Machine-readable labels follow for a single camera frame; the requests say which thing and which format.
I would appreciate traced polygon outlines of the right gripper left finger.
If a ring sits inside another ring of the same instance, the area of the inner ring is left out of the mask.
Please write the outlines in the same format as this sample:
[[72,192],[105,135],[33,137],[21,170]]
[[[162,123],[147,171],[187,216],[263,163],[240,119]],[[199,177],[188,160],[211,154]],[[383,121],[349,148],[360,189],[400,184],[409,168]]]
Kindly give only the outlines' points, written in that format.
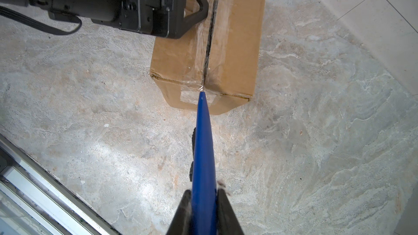
[[166,235],[190,235],[190,222],[192,217],[192,192],[187,189],[183,193],[175,215],[170,223]]

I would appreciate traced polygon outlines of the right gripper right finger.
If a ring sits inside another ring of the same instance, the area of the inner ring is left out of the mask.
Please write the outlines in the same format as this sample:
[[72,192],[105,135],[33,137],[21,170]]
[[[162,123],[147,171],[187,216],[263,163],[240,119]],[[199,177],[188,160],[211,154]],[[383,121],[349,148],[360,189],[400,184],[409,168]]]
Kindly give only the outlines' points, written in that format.
[[244,235],[224,189],[217,191],[217,234]]

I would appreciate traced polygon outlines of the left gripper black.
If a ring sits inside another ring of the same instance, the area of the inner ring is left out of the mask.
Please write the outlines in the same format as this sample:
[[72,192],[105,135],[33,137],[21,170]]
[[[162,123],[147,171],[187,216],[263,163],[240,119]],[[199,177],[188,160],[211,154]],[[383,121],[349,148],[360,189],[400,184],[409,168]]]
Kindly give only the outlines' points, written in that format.
[[208,0],[122,0],[117,25],[131,32],[178,39],[204,21],[208,12]]

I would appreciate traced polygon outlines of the blue utility knife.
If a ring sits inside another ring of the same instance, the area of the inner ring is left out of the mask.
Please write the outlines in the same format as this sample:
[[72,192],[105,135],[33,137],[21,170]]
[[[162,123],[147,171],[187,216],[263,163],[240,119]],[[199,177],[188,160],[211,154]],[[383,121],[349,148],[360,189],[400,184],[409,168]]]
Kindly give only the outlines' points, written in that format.
[[192,234],[217,233],[217,184],[209,107],[199,94],[192,178]]

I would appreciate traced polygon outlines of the brown cardboard express box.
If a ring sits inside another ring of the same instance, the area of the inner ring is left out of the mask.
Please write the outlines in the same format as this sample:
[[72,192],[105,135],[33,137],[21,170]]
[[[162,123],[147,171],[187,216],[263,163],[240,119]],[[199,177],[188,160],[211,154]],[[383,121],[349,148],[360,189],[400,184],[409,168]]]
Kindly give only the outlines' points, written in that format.
[[205,20],[179,39],[157,38],[150,76],[171,107],[194,111],[204,91],[209,112],[224,114],[250,101],[265,0],[208,0]]

